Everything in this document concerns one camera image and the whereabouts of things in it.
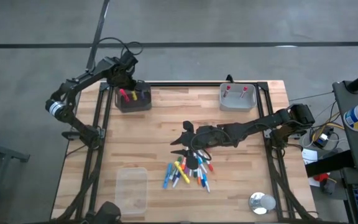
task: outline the gray floor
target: gray floor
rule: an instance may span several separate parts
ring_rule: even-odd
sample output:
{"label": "gray floor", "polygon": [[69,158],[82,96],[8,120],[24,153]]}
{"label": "gray floor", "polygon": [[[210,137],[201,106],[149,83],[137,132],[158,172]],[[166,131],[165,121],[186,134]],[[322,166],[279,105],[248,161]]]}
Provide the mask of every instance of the gray floor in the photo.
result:
{"label": "gray floor", "polygon": [[[2,1],[0,44],[90,43],[103,1]],[[141,42],[358,41],[358,0],[115,0],[102,37]],[[89,49],[0,49],[0,145],[31,154],[14,162],[0,193],[0,221],[47,220],[56,193],[68,129],[45,100],[85,68]],[[97,58],[117,55],[100,49]],[[358,47],[145,49],[144,80],[284,80],[289,99],[331,91],[358,76]],[[333,95],[307,100],[314,115]],[[322,123],[325,111],[316,120]],[[313,190],[320,217],[343,221],[344,207]]]}

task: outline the red marker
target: red marker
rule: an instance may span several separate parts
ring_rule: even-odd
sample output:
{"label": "red marker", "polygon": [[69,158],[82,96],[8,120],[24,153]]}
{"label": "red marker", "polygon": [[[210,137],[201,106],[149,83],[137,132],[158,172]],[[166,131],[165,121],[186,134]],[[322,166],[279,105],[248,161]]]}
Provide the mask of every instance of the red marker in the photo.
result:
{"label": "red marker", "polygon": [[223,98],[227,97],[227,94],[229,93],[230,87],[231,86],[229,86],[229,85],[226,87],[226,90],[223,93]]}
{"label": "red marker", "polygon": [[125,101],[129,102],[130,99],[129,99],[128,95],[125,93],[125,91],[123,89],[120,89],[119,92],[121,93],[122,96],[124,96]]}
{"label": "red marker", "polygon": [[241,96],[240,98],[243,98],[244,95],[246,94],[246,91],[248,90],[248,87],[244,86],[244,89],[242,90]]}

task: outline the gray container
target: gray container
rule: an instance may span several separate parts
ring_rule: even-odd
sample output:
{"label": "gray container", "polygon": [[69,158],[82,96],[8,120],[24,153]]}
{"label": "gray container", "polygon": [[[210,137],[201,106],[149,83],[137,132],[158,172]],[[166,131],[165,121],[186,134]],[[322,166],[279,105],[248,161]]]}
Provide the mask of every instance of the gray container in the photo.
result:
{"label": "gray container", "polygon": [[[230,85],[229,93],[225,98],[223,94],[226,91],[227,86]],[[244,87],[248,87],[245,95],[240,98]],[[256,89],[251,84],[240,83],[223,83],[220,87],[219,102],[221,111],[238,111],[248,112],[254,108],[256,103]]]}

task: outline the wooden tabletop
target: wooden tabletop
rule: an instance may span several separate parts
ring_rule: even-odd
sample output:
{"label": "wooden tabletop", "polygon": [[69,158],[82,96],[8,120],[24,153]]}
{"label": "wooden tabletop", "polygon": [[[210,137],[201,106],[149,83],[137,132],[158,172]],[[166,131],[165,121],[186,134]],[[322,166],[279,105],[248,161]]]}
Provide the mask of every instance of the wooden tabletop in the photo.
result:
{"label": "wooden tabletop", "polygon": [[[284,82],[267,82],[273,110],[286,108],[288,98]],[[93,121],[98,91],[99,83],[82,91],[77,117],[85,124]],[[210,194],[193,178],[190,184],[181,179],[174,189],[172,182],[168,189],[162,188],[167,164],[178,157],[170,151],[183,148],[169,145],[183,131],[183,121],[191,121],[196,129],[201,125],[245,123],[259,117],[257,108],[248,113],[220,111],[218,94],[218,87],[152,87],[150,111],[122,114],[113,106],[106,132],[96,211],[105,201],[114,203],[118,169],[144,167],[148,177],[147,210],[137,217],[124,215],[124,222],[277,221],[275,212],[256,215],[248,206],[248,199],[254,192],[272,195],[261,133],[249,136],[237,148],[215,147],[211,150],[214,172],[207,174]],[[68,152],[81,145],[80,141],[71,142]],[[58,217],[79,191],[85,157],[84,149],[66,159],[52,218]],[[315,211],[300,150],[296,147],[286,148],[284,160],[291,191],[306,210]],[[84,208],[88,208],[89,196],[86,199]]]}

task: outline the plastic bin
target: plastic bin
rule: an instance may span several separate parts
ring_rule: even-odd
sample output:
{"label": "plastic bin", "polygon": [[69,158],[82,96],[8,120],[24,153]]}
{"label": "plastic bin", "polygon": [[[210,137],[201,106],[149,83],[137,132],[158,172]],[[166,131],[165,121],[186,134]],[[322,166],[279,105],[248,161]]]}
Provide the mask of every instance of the plastic bin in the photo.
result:
{"label": "plastic bin", "polygon": [[140,215],[147,208],[147,171],[144,168],[124,168],[117,172],[114,202],[123,215]]}
{"label": "plastic bin", "polygon": [[[230,91],[224,98],[223,94],[226,91],[228,85],[230,85]],[[245,95],[240,98],[245,86],[248,87],[248,90],[246,91]],[[248,112],[257,105],[256,89],[254,85],[241,83],[222,83],[219,91],[219,108],[221,111]]]}

